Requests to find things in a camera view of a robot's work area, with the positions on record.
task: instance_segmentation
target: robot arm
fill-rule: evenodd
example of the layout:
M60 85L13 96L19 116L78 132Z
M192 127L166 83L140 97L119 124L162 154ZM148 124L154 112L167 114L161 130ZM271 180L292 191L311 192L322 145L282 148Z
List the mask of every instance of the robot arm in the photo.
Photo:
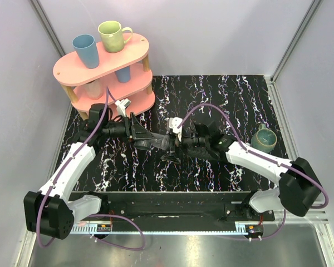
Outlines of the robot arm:
M86 127L80 131L76 137L77 142L72 144L68 155L50 180L40 188L39 192L29 192L25 196L24 210L29 231L36 232L39 206L52 185L54 187L45 202L41 217L42 234L64 239L70 233L74 223L91 214L108 213L107 197L98 193L89 193L76 201L68 201L83 170L94 159L98 150L104 146L107 138L125 138L141 150L149 150L155 146L166 151L166 155L162 157L163 160L180 163L177 154L178 150L182 150L185 155L190 157L237 164L261 174L278 187L267 191L251 192L243 203L238 204L236 214L240 214L242 217L245 214L251 214L253 216L247 216L250 220L259 216L260 213L275 209L287 209L297 216L305 216L320 194L318 188L284 167L291 166L319 184L315 173L306 160L298 158L292 162L257 151L257 154L263 157L260 158L251 153L256 149L243 144L247 147L245 150L234 137L220 133L214 123L209 125L195 124L195 132L188 136L177 128L181 119L171 118L168 123L170 134L160 135L147 131L140 125L133 113L130 114L131 118L123 117L121 122L107 121L104 118L100 129L93 138L77 155L73 156L73 153L86 141L92 129L95 128L103 106L103 104L92 106ZM65 168L57 183L54 184L53 181L63 166Z

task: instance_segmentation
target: mug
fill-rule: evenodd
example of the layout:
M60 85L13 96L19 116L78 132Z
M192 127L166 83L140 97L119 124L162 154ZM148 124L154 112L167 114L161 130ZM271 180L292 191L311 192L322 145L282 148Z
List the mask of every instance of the mug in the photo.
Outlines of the mug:
M130 66L115 71L115 75L119 82L128 82L131 79Z
M251 146L265 153L270 153L276 146L276 143L276 134L263 123L258 126L258 131L251 138Z
M96 68L99 65L98 49L92 35L79 35L73 39L72 45L87 68Z
M99 99L104 94L104 91L102 89L102 85L99 79L86 83L84 85L84 89L88 97L91 99Z
M105 21L99 25L98 31L101 36L102 44L109 53L120 52L124 49L125 44L132 38L132 29L129 27L121 28L121 24L117 21ZM130 31L131 35L124 40L122 33Z

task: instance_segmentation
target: pink shelf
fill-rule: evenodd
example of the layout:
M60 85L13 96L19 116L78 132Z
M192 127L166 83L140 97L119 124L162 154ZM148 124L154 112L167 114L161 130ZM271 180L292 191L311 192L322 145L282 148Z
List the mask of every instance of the pink shelf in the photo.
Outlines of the pink shelf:
M132 96L129 96L131 104L126 109L126 115L130 117L130 112L135 113L135 115L144 113L145 111L152 108L155 103L155 93L148 95L146 90L140 91ZM116 106L111 105L109 108L112 109L112 117L117 116Z
M124 49L118 53L108 53L104 50L102 42L96 44L100 64L89 69L84 66L76 52L61 57L53 67L53 75L57 81L66 86L79 86L106 76L116 70L142 60L149 52L147 39L134 33Z
M102 87L105 89L106 86L108 86L111 94L115 97L116 100L120 100L127 97L129 97L129 99L131 100L130 97L131 95L134 95L137 92L146 89L148 85L151 84L152 71L144 72L143 65L140 63L136 63L130 66L130 72L131 72L131 80L127 83L119 82L116 78L115 73L111 73L100 78ZM74 89L74 93L77 95L78 101L72 103L72 105L79 111L89 112L91 105L96 103L105 103L106 92L104 92L104 94L99 99L94 100L87 96L83 85L83 86L77 86ZM109 98L109 105L112 103L113 100Z

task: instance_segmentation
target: black marble surface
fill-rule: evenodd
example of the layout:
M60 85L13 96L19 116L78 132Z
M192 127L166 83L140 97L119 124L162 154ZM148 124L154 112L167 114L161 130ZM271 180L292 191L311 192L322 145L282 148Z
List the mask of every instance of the black marble surface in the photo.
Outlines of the black marble surface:
M184 117L199 103L212 103L225 111L244 142L249 143L259 123L277 134L272 155L287 157L281 132L263 76L155 76L155 105L138 116L149 131L166 134L169 117ZM230 127L216 110L202 107L191 116L195 122L216 121L220 130ZM191 127L188 120L185 127ZM64 136L58 164L67 154L82 120L75 109ZM164 151L139 151L121 140L107 140L83 172L74 191L251 191L273 188L266 178L233 164L184 156L181 164L161 161Z

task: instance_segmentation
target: light blue mug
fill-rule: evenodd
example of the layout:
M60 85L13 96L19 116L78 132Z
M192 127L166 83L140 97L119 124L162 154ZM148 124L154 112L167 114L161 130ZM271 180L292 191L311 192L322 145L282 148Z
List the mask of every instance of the light blue mug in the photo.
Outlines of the light blue mug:
M276 143L276 134L263 123L258 126L258 131L251 138L251 146L265 153L270 153L276 146Z
M128 82L131 79L130 66L115 71L115 75L119 82L123 83Z
M99 65L98 49L92 35L79 35L74 38L72 44L80 60L87 68L96 68Z

